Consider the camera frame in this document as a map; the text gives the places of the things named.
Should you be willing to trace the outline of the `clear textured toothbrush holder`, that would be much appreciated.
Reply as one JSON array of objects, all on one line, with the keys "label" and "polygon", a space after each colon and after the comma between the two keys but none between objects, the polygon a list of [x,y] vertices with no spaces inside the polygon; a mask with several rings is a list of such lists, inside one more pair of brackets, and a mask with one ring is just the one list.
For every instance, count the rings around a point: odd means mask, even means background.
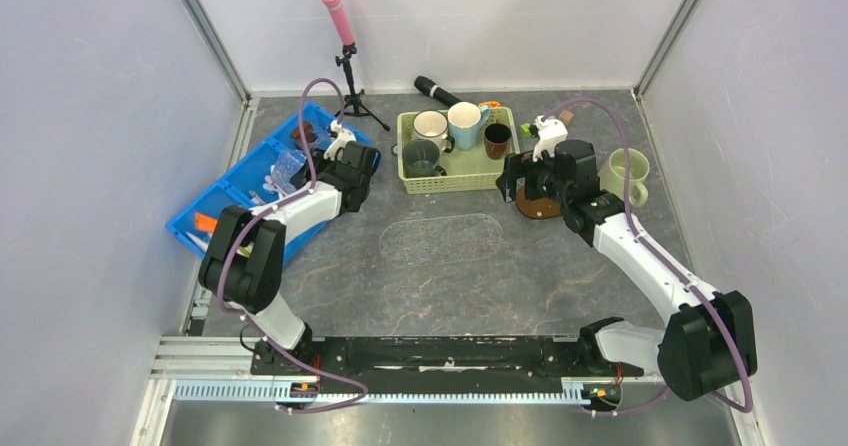
[{"label": "clear textured toothbrush holder", "polygon": [[307,146],[301,142],[300,129],[297,125],[285,135],[291,145],[281,151],[274,164],[270,166],[270,173],[266,177],[266,189],[275,191],[280,197],[291,194],[297,190],[290,180],[303,166],[311,151],[316,148],[326,148],[331,142],[329,131],[312,122],[304,121],[304,132],[306,133]]}]

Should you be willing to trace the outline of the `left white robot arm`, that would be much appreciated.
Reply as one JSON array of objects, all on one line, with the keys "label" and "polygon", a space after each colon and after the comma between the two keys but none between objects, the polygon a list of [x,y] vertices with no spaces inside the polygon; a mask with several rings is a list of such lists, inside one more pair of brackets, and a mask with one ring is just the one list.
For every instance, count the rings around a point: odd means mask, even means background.
[{"label": "left white robot arm", "polygon": [[312,365],[314,347],[311,329],[280,293],[284,253],[314,227],[359,211],[380,161],[378,149],[357,141],[316,149],[291,176],[294,193],[264,207],[228,206],[218,217],[198,281],[276,345],[290,373]]}]

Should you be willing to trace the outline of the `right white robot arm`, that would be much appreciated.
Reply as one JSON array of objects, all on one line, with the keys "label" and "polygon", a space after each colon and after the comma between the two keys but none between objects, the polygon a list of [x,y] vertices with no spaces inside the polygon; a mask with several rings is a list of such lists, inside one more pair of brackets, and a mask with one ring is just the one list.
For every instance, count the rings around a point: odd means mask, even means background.
[{"label": "right white robot arm", "polygon": [[619,317],[581,329],[577,358],[591,374],[615,363],[658,373],[684,401],[743,388],[740,410],[752,407],[758,369],[753,309],[739,291],[722,293],[688,271],[642,227],[632,208],[601,188],[592,144],[565,140],[536,158],[509,153],[496,185],[505,201],[549,199],[569,230],[612,261],[648,298],[663,328]]}]

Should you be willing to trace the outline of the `pale green ribbed mug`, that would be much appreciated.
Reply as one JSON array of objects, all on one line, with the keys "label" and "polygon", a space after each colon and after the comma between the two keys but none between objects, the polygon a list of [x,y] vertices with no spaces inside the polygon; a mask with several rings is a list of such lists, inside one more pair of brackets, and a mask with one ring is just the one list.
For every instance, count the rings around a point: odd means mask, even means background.
[{"label": "pale green ribbed mug", "polygon": [[622,201],[628,199],[634,208],[641,208],[649,198],[645,185],[649,173],[650,162],[642,152],[630,148],[625,153],[623,149],[617,149],[598,173],[600,188]]}]

